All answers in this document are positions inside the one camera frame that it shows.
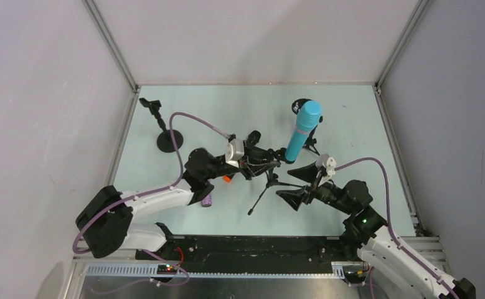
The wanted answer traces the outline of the teal blue microphone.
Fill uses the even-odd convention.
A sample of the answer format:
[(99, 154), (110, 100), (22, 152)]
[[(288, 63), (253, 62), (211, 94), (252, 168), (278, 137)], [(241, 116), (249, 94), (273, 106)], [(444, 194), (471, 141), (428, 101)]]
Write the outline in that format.
[(284, 155), (288, 163), (296, 161), (310, 133), (320, 124), (323, 114), (321, 104), (307, 98), (294, 101), (291, 109), (296, 115), (296, 123)]

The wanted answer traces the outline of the black small tripod stand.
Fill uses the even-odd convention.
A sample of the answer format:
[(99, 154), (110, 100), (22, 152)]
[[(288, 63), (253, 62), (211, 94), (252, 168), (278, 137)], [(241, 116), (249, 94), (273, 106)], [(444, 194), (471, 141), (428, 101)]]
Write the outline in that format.
[(277, 150), (269, 149), (269, 150), (272, 150), (273, 151), (273, 155), (275, 157), (275, 168), (273, 168), (273, 169), (271, 169), (271, 170), (269, 170), (269, 171), (267, 171), (267, 172), (264, 173), (264, 175), (266, 177), (265, 187), (262, 190), (262, 192), (260, 193), (258, 199), (253, 204), (253, 206), (247, 212), (247, 215), (248, 216), (250, 216), (250, 215), (253, 214), (256, 206), (258, 205), (258, 203), (262, 199), (263, 195), (267, 192), (267, 190), (269, 188), (275, 187), (275, 186), (286, 186), (286, 187), (296, 187), (296, 188), (300, 188), (301, 187), (298, 184), (292, 184), (292, 183), (286, 183), (286, 182), (279, 181), (278, 175), (275, 173), (275, 169), (276, 168), (279, 168), (281, 166), (281, 163), (282, 162), (287, 162), (287, 160), (285, 158), (286, 148), (280, 148), (280, 149), (277, 149)]

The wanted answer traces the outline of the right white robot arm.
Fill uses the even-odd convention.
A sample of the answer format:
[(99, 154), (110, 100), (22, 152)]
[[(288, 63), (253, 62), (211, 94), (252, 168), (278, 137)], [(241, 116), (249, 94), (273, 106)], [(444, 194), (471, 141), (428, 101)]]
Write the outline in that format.
[(367, 262), (412, 298), (475, 298), (476, 288), (468, 279), (456, 279), (434, 266), (395, 233), (389, 192), (385, 193), (387, 216), (383, 217), (370, 205), (373, 198), (366, 182), (351, 180), (342, 188), (331, 182), (338, 170), (359, 162), (336, 166), (332, 159), (291, 169), (289, 175), (307, 184), (297, 190), (278, 190), (276, 195), (294, 210), (316, 199), (347, 214), (339, 238), (342, 251), (350, 259)]

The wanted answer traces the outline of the purple glitter microphone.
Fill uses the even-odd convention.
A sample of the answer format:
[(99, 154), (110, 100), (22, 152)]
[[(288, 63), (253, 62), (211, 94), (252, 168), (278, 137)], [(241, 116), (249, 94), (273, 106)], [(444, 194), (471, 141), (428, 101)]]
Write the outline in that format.
[(212, 206), (212, 195), (208, 194), (206, 197), (201, 200), (202, 207), (211, 207)]

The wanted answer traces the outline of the black shock-mount tripod stand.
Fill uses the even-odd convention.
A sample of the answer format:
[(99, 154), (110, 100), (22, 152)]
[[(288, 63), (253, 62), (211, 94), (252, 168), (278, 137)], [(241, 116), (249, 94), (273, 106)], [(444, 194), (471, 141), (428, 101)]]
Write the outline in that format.
[[(291, 111), (295, 114), (298, 115), (299, 111), (303, 107), (303, 105), (307, 102), (311, 101), (309, 98), (299, 98), (295, 100), (292, 105), (291, 105)], [(320, 123), (323, 122), (323, 116), (319, 117), (318, 124), (311, 130), (310, 134), (307, 137), (307, 140), (305, 141), (303, 145), (303, 149), (308, 150), (316, 155), (320, 155), (319, 151), (316, 148), (317, 144), (317, 139), (314, 137), (314, 134), (316, 132), (316, 129)]]

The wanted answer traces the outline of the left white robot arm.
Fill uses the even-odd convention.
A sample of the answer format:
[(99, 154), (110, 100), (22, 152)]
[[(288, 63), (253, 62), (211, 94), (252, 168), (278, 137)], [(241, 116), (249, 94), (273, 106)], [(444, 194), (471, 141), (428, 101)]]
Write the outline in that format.
[(81, 249), (74, 244), (73, 251), (89, 253), (96, 259), (121, 249), (155, 252), (167, 242), (168, 234), (159, 224), (140, 224), (140, 218), (200, 202), (214, 190), (213, 179), (241, 174), (251, 180), (280, 164), (273, 150), (235, 139), (220, 156), (210, 154), (205, 148), (191, 151), (182, 165), (181, 175), (167, 186), (130, 192), (105, 186), (75, 220), (86, 247)]

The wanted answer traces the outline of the black microphone orange cap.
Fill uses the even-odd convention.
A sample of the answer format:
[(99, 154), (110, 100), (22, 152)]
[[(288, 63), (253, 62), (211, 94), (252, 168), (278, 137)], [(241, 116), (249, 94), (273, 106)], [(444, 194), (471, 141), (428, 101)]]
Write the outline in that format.
[[(261, 138), (261, 133), (257, 130), (253, 130), (248, 136), (247, 136), (247, 139), (245, 140), (247, 143), (250, 143), (251, 145), (257, 145), (257, 143), (259, 142)], [(235, 174), (231, 174), (231, 175), (226, 175), (226, 176), (223, 176), (223, 180), (225, 182), (228, 182), (230, 183), (233, 179), (233, 177), (235, 176)]]

